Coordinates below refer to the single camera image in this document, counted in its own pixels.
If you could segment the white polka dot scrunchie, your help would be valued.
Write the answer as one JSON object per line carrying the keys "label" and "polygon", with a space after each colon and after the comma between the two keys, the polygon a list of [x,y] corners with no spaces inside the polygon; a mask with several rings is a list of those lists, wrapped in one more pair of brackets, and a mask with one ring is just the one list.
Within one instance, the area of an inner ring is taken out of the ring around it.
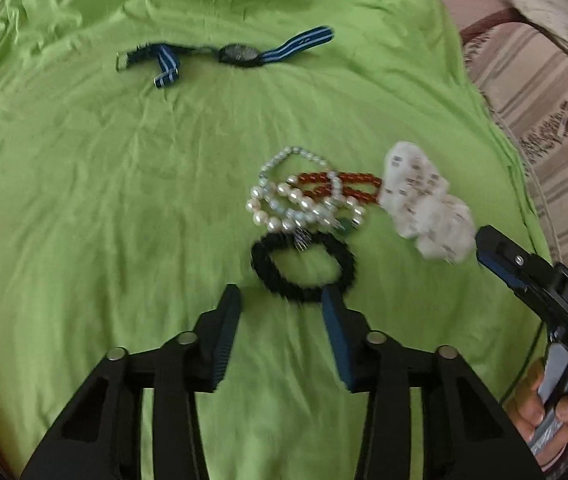
{"label": "white polka dot scrunchie", "polygon": [[460,263],[475,249],[470,207],[449,193],[449,181],[413,143],[387,152],[378,203],[426,259]]}

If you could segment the green bed sheet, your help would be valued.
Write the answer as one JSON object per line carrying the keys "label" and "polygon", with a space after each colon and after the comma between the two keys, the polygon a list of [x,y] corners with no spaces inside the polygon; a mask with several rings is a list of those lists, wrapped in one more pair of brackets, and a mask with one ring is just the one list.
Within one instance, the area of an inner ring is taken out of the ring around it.
{"label": "green bed sheet", "polygon": [[[181,58],[156,89],[142,44],[274,49],[257,68]],[[0,450],[21,472],[113,347],[160,346],[237,284],[243,312],[219,390],[197,400],[215,479],[349,479],[366,400],[340,381],[320,310],[270,294],[246,210],[261,167],[304,148],[381,174],[419,146],[464,200],[549,252],[518,151],[465,70],[440,0],[0,0]]]}

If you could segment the striped beige bedding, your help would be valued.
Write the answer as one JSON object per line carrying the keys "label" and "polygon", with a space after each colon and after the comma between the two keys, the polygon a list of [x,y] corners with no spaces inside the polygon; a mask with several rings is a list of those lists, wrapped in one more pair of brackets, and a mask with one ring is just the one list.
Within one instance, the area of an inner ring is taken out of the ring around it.
{"label": "striped beige bedding", "polygon": [[470,80],[524,159],[551,255],[568,263],[568,52],[508,0],[442,0]]}

